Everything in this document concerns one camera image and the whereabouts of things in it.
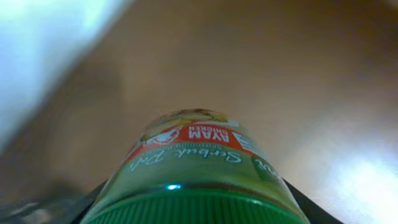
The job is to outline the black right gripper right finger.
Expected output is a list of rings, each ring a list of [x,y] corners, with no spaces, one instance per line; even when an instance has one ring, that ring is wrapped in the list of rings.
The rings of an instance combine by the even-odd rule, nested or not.
[[[311,224],[343,224],[341,221],[318,206],[314,201],[310,200],[285,179],[284,182]]]

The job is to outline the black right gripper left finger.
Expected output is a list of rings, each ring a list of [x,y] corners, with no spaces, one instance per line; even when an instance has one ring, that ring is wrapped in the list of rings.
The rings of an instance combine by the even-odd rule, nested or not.
[[[70,224],[79,224],[88,210],[91,208],[91,206],[94,204],[94,201],[96,200],[97,196],[100,194],[102,191],[103,187],[106,185],[106,181],[101,183],[99,186],[97,186],[95,189],[93,189],[89,194],[84,196],[83,198],[79,199],[77,201],[77,204],[75,208],[72,210],[72,220],[70,221]]]

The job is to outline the green lid spice jar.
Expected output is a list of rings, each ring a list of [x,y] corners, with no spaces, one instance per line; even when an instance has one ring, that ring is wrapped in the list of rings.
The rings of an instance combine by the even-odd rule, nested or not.
[[[180,110],[148,125],[83,223],[307,223],[237,121]]]

